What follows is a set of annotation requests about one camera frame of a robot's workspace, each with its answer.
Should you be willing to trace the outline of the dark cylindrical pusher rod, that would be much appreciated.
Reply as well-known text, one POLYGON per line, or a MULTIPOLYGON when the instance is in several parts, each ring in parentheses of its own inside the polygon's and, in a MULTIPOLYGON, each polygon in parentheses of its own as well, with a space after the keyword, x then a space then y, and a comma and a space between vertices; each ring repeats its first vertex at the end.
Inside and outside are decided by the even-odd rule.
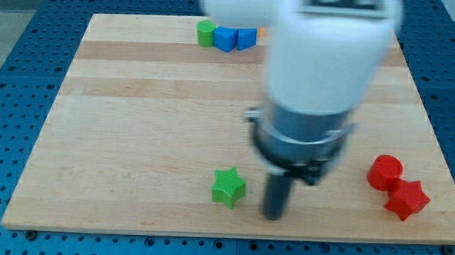
POLYGON ((284 214, 294 180, 284 175, 269 174, 264 192, 262 214, 268 220, 278 220, 284 214))

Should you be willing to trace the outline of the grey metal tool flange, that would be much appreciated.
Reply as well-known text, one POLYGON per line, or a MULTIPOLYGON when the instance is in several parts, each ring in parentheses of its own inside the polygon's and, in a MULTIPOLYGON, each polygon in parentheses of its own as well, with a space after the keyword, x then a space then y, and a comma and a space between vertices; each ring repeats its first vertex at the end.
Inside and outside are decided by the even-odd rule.
POLYGON ((251 122, 251 144, 274 174, 315 185, 339 163, 356 124, 349 111, 308 114, 266 100, 244 112, 251 122))

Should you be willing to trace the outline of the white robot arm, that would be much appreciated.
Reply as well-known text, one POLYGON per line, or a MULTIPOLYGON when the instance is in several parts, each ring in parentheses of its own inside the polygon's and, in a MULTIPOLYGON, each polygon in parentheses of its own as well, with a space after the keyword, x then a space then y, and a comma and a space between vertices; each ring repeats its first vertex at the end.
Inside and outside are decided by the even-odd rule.
POLYGON ((269 28, 263 96, 246 110, 268 171, 263 215, 278 220, 294 180, 318 184, 340 160, 403 17, 401 0, 199 0, 226 28, 269 28))

